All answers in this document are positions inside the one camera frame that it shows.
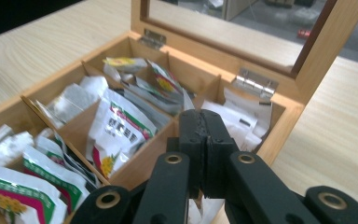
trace wooden box lid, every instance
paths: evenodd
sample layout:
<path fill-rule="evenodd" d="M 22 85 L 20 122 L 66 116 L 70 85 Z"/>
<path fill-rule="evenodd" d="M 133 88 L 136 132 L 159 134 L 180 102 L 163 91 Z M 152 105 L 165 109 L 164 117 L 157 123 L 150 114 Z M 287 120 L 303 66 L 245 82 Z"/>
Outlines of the wooden box lid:
<path fill-rule="evenodd" d="M 228 71 L 232 75 L 228 78 L 245 67 L 276 80 L 275 95 L 302 105 L 310 100 L 358 22 L 358 1 L 327 0 L 302 47 L 159 0 L 131 3 L 134 32 L 163 35 L 166 46 Z"/>

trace table surface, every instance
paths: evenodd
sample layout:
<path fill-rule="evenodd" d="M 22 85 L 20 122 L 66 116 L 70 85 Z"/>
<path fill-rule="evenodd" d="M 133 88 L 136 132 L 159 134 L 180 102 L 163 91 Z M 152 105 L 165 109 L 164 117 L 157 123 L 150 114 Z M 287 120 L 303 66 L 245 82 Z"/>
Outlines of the table surface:
<path fill-rule="evenodd" d="M 84 1 L 0 35 L 0 104 L 129 31 L 130 14 L 131 1 Z M 358 201 L 358 63 L 335 60 L 272 169 L 300 194 L 326 185 Z"/>

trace printed label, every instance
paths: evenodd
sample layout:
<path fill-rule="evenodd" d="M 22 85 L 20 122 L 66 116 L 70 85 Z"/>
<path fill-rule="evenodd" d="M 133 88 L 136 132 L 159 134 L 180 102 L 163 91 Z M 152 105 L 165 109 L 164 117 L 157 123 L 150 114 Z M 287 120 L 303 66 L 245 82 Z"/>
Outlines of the printed label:
<path fill-rule="evenodd" d="M 8 212 L 10 220 L 14 220 L 15 215 L 22 214 L 25 211 L 25 205 L 36 209 L 41 224 L 51 221 L 56 206 L 44 192 L 0 179 L 0 207 L 4 213 Z"/>

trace metal ring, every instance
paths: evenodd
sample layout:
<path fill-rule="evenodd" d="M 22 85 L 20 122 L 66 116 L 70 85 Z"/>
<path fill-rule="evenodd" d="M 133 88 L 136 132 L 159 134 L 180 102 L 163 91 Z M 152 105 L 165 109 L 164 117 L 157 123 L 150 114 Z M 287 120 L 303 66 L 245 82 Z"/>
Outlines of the metal ring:
<path fill-rule="evenodd" d="M 242 163 L 250 164 L 255 162 L 255 157 L 245 154 L 240 154 L 238 160 Z"/>
<path fill-rule="evenodd" d="M 182 161 L 182 157 L 178 155 L 170 155 L 165 158 L 165 161 L 169 164 L 176 164 Z"/>
<path fill-rule="evenodd" d="M 337 202 L 329 201 L 328 200 L 329 197 L 337 200 Z M 333 194 L 333 193 L 321 192 L 321 193 L 318 194 L 318 198 L 325 205 L 327 205 L 327 206 L 329 206 L 331 208 L 337 209 L 337 210 L 343 210 L 343 209 L 346 209 L 348 207 L 347 203 L 345 203 L 345 201 L 342 198 L 338 197 L 336 194 Z"/>
<path fill-rule="evenodd" d="M 112 196 L 113 200 L 110 202 L 104 202 L 103 198 L 106 196 Z M 96 200 L 96 204 L 99 208 L 102 209 L 106 209 L 106 208 L 111 208 L 116 206 L 118 203 L 120 202 L 120 195 L 117 193 L 117 191 L 110 191 L 110 192 L 106 192 L 101 194 L 100 196 L 98 196 L 97 200 Z"/>

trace metal hinge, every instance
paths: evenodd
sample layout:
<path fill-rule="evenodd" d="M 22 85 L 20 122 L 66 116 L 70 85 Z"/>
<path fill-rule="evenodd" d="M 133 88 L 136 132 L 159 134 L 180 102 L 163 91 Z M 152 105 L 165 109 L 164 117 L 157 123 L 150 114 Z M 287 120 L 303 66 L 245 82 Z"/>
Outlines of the metal hinge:
<path fill-rule="evenodd" d="M 233 85 L 262 99 L 270 100 L 279 83 L 242 68 L 233 81 Z"/>
<path fill-rule="evenodd" d="M 160 49 L 167 43 L 167 37 L 145 29 L 145 34 L 139 39 L 139 42 L 152 49 Z"/>

